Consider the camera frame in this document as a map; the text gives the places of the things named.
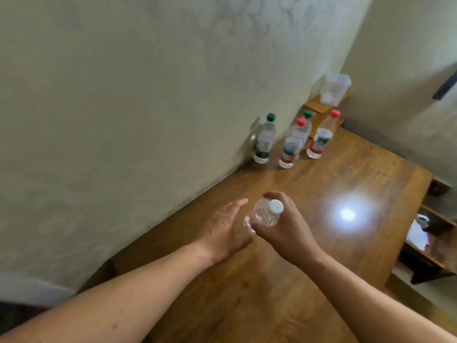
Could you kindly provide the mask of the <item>person's right hand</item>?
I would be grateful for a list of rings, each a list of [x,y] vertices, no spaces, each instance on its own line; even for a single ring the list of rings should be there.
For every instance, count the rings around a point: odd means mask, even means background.
[[[283,203],[274,240],[267,241],[286,261],[306,271],[311,264],[323,257],[324,252],[318,246],[310,226],[299,212],[294,201],[283,192],[269,191],[264,198],[277,199]]]

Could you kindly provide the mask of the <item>person's left hand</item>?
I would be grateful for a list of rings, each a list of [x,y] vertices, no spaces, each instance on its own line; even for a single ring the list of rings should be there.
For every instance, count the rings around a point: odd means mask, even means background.
[[[203,235],[194,243],[204,269],[231,257],[253,241],[248,232],[243,232],[235,226],[237,216],[235,219],[220,219],[220,209],[207,221]]]

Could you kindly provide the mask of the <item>white-capped clear plastic bottle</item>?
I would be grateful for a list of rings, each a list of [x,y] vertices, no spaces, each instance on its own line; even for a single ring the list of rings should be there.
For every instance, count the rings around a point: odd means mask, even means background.
[[[262,198],[255,203],[250,215],[244,218],[243,225],[250,232],[254,232],[252,223],[267,227],[275,226],[283,210],[284,206],[280,200]]]

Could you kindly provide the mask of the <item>person's right forearm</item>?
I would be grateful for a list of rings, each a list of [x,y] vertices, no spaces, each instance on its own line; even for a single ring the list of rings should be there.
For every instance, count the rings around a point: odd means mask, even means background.
[[[360,343],[457,343],[457,337],[355,275],[325,253],[287,258],[303,271]]]

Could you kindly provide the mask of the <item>person's left forearm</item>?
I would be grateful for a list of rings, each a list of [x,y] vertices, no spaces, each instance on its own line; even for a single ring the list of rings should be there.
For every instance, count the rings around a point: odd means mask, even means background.
[[[194,242],[46,311],[0,343],[140,343],[183,289],[223,258]]]

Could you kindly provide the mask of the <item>green-capped clear water bottle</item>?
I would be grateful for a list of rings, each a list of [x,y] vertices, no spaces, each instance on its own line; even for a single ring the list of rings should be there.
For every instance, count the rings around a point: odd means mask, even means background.
[[[304,112],[304,120],[305,120],[305,125],[300,127],[300,131],[303,134],[303,139],[306,142],[307,139],[310,136],[310,133],[312,131],[312,117],[313,117],[313,112],[311,110],[306,109]]]
[[[261,125],[260,132],[258,133],[257,142],[253,160],[261,165],[268,163],[270,159],[270,152],[273,146],[273,141],[276,137],[276,115],[268,113],[266,121]]]

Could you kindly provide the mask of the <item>red-capped clear water bottle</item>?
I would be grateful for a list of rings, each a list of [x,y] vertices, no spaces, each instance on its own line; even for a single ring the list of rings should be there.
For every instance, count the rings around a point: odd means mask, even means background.
[[[285,138],[283,152],[278,161],[281,168],[289,169],[293,167],[295,160],[298,159],[300,152],[306,143],[302,138],[303,134],[300,131],[300,127],[304,125],[305,120],[301,117],[296,118],[294,124],[289,128]]]
[[[322,123],[317,128],[310,148],[307,149],[308,157],[316,160],[322,156],[324,149],[333,138],[334,133],[338,127],[339,117],[340,111],[337,109],[332,109],[326,119],[322,121]]]

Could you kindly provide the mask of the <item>small wooden stand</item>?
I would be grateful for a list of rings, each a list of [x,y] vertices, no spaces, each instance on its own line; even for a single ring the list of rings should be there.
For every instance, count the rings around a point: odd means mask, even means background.
[[[312,100],[307,101],[304,103],[300,109],[301,113],[304,113],[306,110],[310,110],[313,112],[313,116],[311,118],[312,124],[312,134],[314,134],[321,123],[329,116],[330,112],[333,109],[340,110],[340,107],[334,107],[330,105],[325,105],[320,103],[320,96],[316,96]]]

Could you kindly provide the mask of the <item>clear plastic container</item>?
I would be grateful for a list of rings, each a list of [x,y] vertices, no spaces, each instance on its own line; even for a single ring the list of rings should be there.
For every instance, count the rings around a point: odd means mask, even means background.
[[[349,75],[325,74],[320,86],[319,101],[324,105],[337,107],[350,87],[351,78]]]

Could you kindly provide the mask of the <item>white paper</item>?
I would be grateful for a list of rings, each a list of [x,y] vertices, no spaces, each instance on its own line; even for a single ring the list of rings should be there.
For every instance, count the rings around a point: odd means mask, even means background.
[[[427,232],[429,227],[430,219],[425,215],[417,214],[408,230],[406,241],[425,252],[426,248],[431,245]]]

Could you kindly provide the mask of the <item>dark wooden side shelf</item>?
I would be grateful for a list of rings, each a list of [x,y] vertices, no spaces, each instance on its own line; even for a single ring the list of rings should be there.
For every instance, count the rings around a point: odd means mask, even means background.
[[[405,239],[398,261],[412,272],[409,282],[419,285],[457,276],[457,223],[424,203],[417,214],[430,219],[431,245],[423,252]]]

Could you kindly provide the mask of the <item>dark wall-mounted object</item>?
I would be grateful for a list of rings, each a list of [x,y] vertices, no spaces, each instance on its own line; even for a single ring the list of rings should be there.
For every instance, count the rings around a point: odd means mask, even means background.
[[[432,99],[441,101],[455,84],[457,84],[457,70],[438,88]]]

